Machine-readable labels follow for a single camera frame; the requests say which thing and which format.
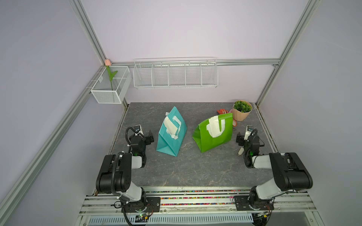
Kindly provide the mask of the beige stapler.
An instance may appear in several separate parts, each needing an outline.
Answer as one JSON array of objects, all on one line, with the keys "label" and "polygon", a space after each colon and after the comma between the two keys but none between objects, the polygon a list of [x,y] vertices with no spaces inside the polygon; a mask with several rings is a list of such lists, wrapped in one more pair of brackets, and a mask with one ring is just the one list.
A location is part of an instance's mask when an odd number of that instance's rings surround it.
[{"label": "beige stapler", "polygon": [[238,151],[238,156],[242,156],[244,153],[244,147],[240,147],[240,150]]}]

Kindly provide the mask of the teal shopping bag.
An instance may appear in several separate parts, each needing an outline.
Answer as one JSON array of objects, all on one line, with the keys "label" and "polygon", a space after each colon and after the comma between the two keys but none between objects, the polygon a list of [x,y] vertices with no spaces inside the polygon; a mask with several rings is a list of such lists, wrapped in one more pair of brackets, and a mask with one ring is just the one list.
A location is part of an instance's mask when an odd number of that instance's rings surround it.
[{"label": "teal shopping bag", "polygon": [[187,131],[185,120],[174,106],[166,114],[158,133],[156,151],[177,156]]}]

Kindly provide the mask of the green shopping bag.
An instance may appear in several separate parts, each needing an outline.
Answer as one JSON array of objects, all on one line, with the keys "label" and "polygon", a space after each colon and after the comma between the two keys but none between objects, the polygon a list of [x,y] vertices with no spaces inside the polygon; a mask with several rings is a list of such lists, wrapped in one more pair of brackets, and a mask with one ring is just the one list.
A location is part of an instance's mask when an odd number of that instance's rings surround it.
[{"label": "green shopping bag", "polygon": [[232,114],[216,115],[201,122],[195,129],[192,138],[201,153],[211,150],[232,139]]}]

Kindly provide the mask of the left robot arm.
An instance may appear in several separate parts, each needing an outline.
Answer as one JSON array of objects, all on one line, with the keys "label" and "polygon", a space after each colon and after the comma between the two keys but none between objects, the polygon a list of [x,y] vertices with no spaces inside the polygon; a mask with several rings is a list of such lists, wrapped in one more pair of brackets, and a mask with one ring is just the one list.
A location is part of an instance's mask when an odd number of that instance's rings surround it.
[{"label": "left robot arm", "polygon": [[132,170],[144,168],[146,146],[154,142],[151,131],[144,135],[141,125],[128,127],[125,132],[128,151],[106,155],[96,179],[96,191],[112,194],[122,205],[147,205],[146,193],[132,182]]}]

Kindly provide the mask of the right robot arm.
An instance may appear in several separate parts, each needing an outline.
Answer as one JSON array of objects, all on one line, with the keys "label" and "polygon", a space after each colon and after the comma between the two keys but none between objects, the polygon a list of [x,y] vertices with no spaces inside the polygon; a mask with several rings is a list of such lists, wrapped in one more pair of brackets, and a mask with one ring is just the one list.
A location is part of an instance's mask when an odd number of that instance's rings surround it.
[{"label": "right robot arm", "polygon": [[258,130],[247,127],[245,135],[237,134],[236,143],[240,146],[239,156],[243,157],[249,169],[270,169],[273,178],[261,185],[254,186],[249,192],[249,206],[257,209],[274,198],[313,187],[313,179],[296,153],[260,154],[262,140]]}]

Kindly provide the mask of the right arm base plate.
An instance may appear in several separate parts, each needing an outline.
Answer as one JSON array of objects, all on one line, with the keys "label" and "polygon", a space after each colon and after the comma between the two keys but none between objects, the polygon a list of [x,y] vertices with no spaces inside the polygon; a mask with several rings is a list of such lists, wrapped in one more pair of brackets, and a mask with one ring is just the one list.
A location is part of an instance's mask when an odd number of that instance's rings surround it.
[{"label": "right arm base plate", "polygon": [[273,200],[253,200],[248,195],[236,195],[232,202],[237,211],[273,211]]}]

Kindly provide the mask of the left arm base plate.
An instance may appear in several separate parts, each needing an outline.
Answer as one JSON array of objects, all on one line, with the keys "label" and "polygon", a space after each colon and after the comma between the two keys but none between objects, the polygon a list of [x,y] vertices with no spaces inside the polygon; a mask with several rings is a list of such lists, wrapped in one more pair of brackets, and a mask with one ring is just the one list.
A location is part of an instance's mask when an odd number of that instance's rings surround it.
[{"label": "left arm base plate", "polygon": [[130,202],[124,206],[126,213],[159,212],[161,198],[157,196],[147,196],[137,202]]}]

